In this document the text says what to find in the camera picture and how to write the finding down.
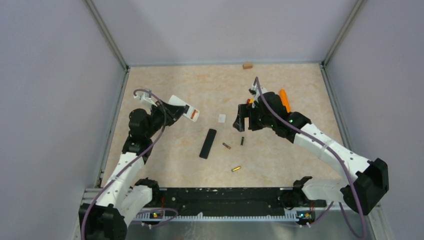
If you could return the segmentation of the brown gold AAA battery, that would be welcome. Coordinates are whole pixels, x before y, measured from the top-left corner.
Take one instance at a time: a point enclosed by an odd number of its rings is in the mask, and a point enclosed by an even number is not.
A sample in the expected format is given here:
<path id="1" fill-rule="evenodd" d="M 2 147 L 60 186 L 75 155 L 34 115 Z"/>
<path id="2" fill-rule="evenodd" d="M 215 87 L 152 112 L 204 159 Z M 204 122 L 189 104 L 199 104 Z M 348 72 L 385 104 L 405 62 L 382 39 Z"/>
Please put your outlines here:
<path id="1" fill-rule="evenodd" d="M 222 143 L 222 145 L 225 146 L 229 150 L 231 149 L 231 147 L 228 144 L 224 143 L 224 142 Z"/>

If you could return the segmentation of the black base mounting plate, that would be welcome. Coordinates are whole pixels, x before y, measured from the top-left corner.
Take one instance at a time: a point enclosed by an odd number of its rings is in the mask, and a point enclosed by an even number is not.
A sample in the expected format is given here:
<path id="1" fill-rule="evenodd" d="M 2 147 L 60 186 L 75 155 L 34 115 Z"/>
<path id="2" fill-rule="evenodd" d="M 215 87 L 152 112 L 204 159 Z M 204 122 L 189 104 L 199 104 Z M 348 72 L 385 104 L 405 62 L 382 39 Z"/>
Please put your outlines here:
<path id="1" fill-rule="evenodd" d="M 148 208 L 171 208 L 181 217 L 282 217 L 295 208 L 325 208 L 325 200 L 309 200 L 282 187 L 158 188 Z"/>

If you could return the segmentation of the gold green AAA battery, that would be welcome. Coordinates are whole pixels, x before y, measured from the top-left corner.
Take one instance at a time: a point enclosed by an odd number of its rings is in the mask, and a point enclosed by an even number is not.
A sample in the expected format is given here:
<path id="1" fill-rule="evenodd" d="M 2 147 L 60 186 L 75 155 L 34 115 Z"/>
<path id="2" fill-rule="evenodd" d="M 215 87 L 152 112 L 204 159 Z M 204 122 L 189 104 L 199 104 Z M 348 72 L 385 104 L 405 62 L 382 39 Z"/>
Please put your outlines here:
<path id="1" fill-rule="evenodd" d="M 231 169 L 231 172 L 235 172 L 241 169 L 241 166 L 237 166 Z"/>

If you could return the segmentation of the black remote control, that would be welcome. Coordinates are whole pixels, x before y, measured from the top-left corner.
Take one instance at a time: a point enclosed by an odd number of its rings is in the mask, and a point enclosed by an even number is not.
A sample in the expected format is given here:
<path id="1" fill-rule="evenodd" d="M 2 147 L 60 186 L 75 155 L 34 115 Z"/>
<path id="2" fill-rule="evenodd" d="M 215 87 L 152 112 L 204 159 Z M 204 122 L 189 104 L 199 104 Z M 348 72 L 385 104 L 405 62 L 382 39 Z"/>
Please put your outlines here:
<path id="1" fill-rule="evenodd" d="M 206 135 L 205 140 L 204 140 L 204 143 L 202 145 L 201 151 L 199 153 L 200 158 L 202 158 L 202 159 L 208 158 L 210 151 L 211 151 L 211 148 L 212 148 L 212 145 L 213 145 L 213 142 L 215 140 L 216 134 L 217 134 L 217 131 L 215 129 L 210 128 L 208 130 L 207 135 Z"/>

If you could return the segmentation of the orange toy carrot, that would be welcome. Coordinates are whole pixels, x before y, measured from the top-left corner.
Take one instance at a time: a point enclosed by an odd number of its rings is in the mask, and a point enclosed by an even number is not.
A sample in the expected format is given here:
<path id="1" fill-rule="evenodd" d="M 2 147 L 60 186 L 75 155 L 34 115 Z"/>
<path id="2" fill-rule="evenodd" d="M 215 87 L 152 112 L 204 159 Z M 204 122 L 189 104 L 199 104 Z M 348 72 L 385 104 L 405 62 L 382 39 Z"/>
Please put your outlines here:
<path id="1" fill-rule="evenodd" d="M 287 112 L 290 113 L 291 112 L 291 107 L 290 107 L 290 103 L 289 103 L 289 99 L 287 96 L 287 93 L 284 89 L 280 89 L 279 91 L 279 97 L 281 99 L 281 102 L 283 104 L 283 106 L 286 108 Z"/>

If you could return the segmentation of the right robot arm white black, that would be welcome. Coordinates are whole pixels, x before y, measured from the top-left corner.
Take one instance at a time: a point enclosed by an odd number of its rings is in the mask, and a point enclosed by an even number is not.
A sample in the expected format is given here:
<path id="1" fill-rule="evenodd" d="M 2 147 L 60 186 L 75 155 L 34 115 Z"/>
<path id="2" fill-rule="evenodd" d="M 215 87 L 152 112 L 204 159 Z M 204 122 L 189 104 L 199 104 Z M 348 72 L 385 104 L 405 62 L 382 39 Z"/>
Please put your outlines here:
<path id="1" fill-rule="evenodd" d="M 300 112 L 287 111 L 280 97 L 266 92 L 237 107 L 233 127 L 239 131 L 271 129 L 277 136 L 308 150 L 330 166 L 341 180 L 304 177 L 294 182 L 293 200 L 307 206 L 312 200 L 346 204 L 356 213 L 368 215 L 389 190 L 387 163 L 360 156 L 333 140 Z"/>

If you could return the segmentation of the white remote control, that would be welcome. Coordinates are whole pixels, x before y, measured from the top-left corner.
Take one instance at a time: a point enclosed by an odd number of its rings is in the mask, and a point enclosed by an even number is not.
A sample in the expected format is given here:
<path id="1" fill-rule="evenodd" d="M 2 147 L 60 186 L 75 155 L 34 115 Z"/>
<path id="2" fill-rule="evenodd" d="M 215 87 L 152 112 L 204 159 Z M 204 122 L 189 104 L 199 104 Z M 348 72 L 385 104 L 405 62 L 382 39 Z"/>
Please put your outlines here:
<path id="1" fill-rule="evenodd" d="M 194 106 L 192 106 L 191 104 L 189 104 L 189 103 L 185 102 L 184 100 L 182 100 L 181 98 L 177 97 L 176 95 L 172 95 L 169 98 L 168 103 L 170 105 L 184 107 L 183 116 L 185 118 L 191 120 L 192 122 L 196 122 L 198 120 L 198 117 L 200 115 L 200 111 L 197 108 L 195 108 Z"/>

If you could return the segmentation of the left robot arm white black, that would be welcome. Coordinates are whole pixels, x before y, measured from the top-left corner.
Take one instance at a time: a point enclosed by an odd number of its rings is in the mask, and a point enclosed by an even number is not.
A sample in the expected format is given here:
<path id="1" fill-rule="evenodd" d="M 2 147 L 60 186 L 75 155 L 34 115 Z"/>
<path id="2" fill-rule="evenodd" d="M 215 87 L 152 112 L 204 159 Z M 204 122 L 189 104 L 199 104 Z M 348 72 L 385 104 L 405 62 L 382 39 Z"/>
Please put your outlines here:
<path id="1" fill-rule="evenodd" d="M 154 144 L 152 137 L 163 134 L 165 127 L 173 125 L 189 110 L 187 104 L 172 105 L 157 101 L 150 112 L 137 108 L 130 112 L 129 132 L 118 163 L 106 185 L 91 203 L 78 210 L 81 239 L 124 240 L 127 229 L 145 206 L 154 207 L 160 202 L 159 191 L 147 185 L 131 184 L 145 166 Z"/>

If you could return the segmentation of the small wooden block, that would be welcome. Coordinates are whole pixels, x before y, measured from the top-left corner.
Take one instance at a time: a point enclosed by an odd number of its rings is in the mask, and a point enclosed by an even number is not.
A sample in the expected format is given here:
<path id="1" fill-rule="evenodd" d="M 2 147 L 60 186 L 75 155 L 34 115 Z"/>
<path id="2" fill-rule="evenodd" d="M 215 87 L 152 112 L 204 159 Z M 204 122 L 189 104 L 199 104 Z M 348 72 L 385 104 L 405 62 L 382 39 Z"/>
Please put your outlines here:
<path id="1" fill-rule="evenodd" d="M 244 63 L 244 64 L 242 65 L 242 68 L 243 68 L 244 70 L 252 69 L 252 68 L 253 68 L 253 63 L 252 63 L 252 62 L 246 62 L 246 63 Z"/>

